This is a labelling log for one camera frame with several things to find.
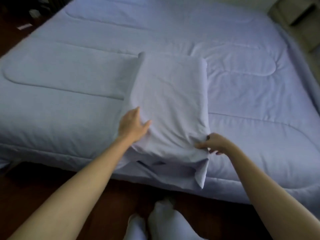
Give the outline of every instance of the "folded shirt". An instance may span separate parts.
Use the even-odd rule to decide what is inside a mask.
[[[208,152],[195,149],[194,143],[210,134],[206,67],[204,59],[192,56],[138,56],[121,115],[140,106],[141,122],[152,120],[146,136],[132,148],[144,154],[135,160],[163,183],[189,188],[195,180],[204,185]],[[179,165],[185,176],[177,172]]]

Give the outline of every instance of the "hand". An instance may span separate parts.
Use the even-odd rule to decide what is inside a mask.
[[[120,120],[118,138],[126,138],[130,143],[139,141],[148,131],[151,120],[140,122],[140,108],[129,110]]]
[[[217,133],[212,133],[207,136],[207,140],[203,142],[196,143],[194,145],[197,149],[207,149],[209,148],[209,153],[216,152],[216,155],[221,155],[226,153],[226,150],[232,145],[232,142],[227,138],[219,135]]]

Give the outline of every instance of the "person's left hand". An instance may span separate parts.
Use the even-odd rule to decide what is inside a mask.
[[[128,139],[131,143],[139,141],[148,131],[151,120],[142,124],[140,108],[129,110],[120,120],[118,138]]]

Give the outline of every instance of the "beige furniture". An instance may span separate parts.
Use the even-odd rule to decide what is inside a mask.
[[[269,16],[298,42],[320,84],[320,66],[316,61],[320,46],[320,0],[279,0]]]

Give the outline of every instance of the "dark brown floor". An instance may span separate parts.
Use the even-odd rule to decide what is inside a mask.
[[[25,30],[28,19],[0,16],[0,56],[43,23]],[[0,177],[0,240],[8,238],[73,172],[22,163]],[[207,239],[271,239],[254,208],[111,180],[88,217],[78,239],[122,239],[134,212],[147,218],[157,200],[176,199],[175,208]]]

